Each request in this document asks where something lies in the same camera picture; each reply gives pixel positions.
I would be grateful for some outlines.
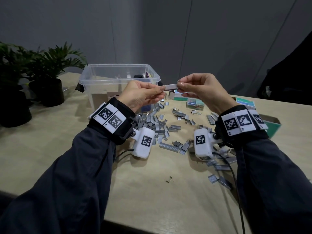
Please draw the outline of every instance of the person's right hand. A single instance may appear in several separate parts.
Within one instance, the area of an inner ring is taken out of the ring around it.
[[[184,93],[182,96],[200,99],[211,111],[219,115],[239,105],[213,74],[190,74],[179,79],[177,86],[179,87],[178,91]]]

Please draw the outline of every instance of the wooden table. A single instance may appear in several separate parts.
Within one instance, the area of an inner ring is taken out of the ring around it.
[[[74,136],[88,124],[92,110],[88,97],[75,91],[79,74],[60,76],[66,101],[56,107],[34,106],[33,118],[16,128],[0,128],[0,190],[21,194],[30,189],[53,161],[71,147]],[[312,107],[299,104],[253,100],[257,111],[277,117],[282,127],[273,141],[307,175],[312,178]],[[178,121],[173,107],[181,109],[196,122],[195,126]],[[192,115],[186,102],[169,101],[160,110],[167,125],[181,125],[178,133],[170,132],[168,141],[185,143],[193,139],[198,124],[210,126],[205,107],[201,115]],[[133,143],[132,139],[117,149],[119,154]],[[207,177],[216,174],[212,167],[190,156],[156,146],[147,160],[128,156],[113,165],[111,192],[105,219],[153,233],[241,233],[235,193]],[[231,181],[228,172],[220,174]],[[246,233],[250,233],[245,219]]]

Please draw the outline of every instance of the plastic storage bin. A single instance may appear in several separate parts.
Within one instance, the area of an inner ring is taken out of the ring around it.
[[[134,78],[135,75],[149,78]],[[147,64],[89,64],[80,75],[79,83],[88,94],[92,109],[97,109],[111,97],[121,94],[130,80],[157,84],[160,76]]]

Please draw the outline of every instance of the dark jacket sleeve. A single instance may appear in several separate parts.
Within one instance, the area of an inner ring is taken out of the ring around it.
[[[235,148],[240,199],[254,233],[311,233],[312,184],[269,139]]]
[[[33,188],[11,202],[0,233],[99,233],[114,159],[115,144],[87,127]]]

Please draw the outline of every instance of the black cable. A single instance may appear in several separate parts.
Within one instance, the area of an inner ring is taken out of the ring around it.
[[[121,154],[119,154],[119,155],[115,158],[115,161],[117,160],[117,158],[119,158],[121,155],[123,155],[125,152],[128,152],[128,151],[134,151],[134,149],[127,149],[127,150],[123,151]]]
[[[244,218],[243,218],[243,211],[242,211],[241,205],[240,205],[240,198],[239,198],[239,195],[238,195],[237,182],[236,182],[236,177],[235,177],[234,171],[233,171],[230,163],[220,153],[212,152],[212,154],[219,155],[224,160],[224,162],[227,165],[229,165],[229,167],[230,167],[230,170],[231,170],[233,178],[234,178],[235,187],[236,187],[236,194],[237,194],[237,199],[238,199],[238,207],[239,207],[239,212],[240,212],[240,215],[241,215],[241,226],[243,228],[243,234],[246,234],[245,233]]]

